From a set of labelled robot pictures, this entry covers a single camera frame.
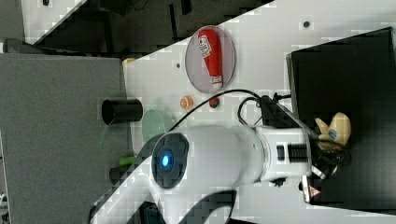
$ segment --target stuffed toy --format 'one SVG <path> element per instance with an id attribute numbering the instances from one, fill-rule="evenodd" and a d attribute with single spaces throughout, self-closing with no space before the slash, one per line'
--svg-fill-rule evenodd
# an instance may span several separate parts
<path id="1" fill-rule="evenodd" d="M 327 125 L 321 119 L 315 119 L 315 122 L 320 129 L 318 139 L 324 141 L 323 144 L 321 144 L 322 147 L 328 147 L 330 145 L 324 144 L 325 142 L 334 142 L 340 147 L 346 145 L 351 135 L 350 120 L 347 115 L 343 113 L 335 114 L 330 125 Z"/>

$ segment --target red ketchup bottle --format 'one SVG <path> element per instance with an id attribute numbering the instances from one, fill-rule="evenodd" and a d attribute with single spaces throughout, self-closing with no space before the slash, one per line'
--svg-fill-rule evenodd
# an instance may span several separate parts
<path id="1" fill-rule="evenodd" d="M 198 34 L 199 48 L 212 78 L 213 89 L 222 87 L 222 57 L 219 36 L 215 30 L 206 28 Z"/>

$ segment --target black cup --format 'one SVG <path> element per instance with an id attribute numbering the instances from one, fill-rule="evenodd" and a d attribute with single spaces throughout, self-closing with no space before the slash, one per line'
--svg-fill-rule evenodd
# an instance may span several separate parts
<path id="1" fill-rule="evenodd" d="M 139 100 L 104 100 L 102 119 L 106 125 L 112 123 L 134 122 L 143 117 L 143 106 Z"/>

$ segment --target white table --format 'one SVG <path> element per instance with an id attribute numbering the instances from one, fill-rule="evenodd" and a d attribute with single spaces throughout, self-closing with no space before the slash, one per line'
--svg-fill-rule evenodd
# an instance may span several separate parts
<path id="1" fill-rule="evenodd" d="M 304 21 L 311 26 L 304 28 Z M 275 91 L 288 93 L 287 54 L 388 26 L 396 27 L 393 0 L 279 0 L 259 7 L 219 25 L 230 35 L 236 51 L 234 78 L 226 90 L 248 89 L 270 96 Z M 197 103 L 208 98 L 187 78 L 184 56 L 189 40 L 125 64 L 128 97 L 140 99 L 145 110 L 155 107 L 176 119 L 186 113 L 179 106 L 182 95 L 191 94 Z M 205 105 L 181 126 L 238 125 L 236 109 L 244 97 L 238 93 L 221 97 L 218 110 Z M 290 101 L 285 104 L 290 108 Z M 253 105 L 247 109 L 248 122 L 260 116 L 255 112 Z M 143 146 L 141 123 L 132 123 L 131 129 L 137 153 Z M 240 187 L 233 218 L 259 223 L 396 223 L 396 217 L 307 205 L 298 183 L 289 179 L 279 189 L 267 183 Z"/>
<path id="2" fill-rule="evenodd" d="M 87 0 L 21 0 L 25 42 L 34 44 L 66 20 Z"/>

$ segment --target gray carpet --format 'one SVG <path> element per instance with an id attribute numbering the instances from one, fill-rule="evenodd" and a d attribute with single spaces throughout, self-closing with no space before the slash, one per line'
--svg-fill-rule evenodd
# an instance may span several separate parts
<path id="1" fill-rule="evenodd" d="M 3 38 L 24 39 L 21 1 L 0 1 L 0 40 Z"/>
<path id="2" fill-rule="evenodd" d="M 0 78 L 12 223 L 86 222 L 132 154 L 127 125 L 103 134 L 100 115 L 105 98 L 126 97 L 120 60 L 0 54 Z"/>

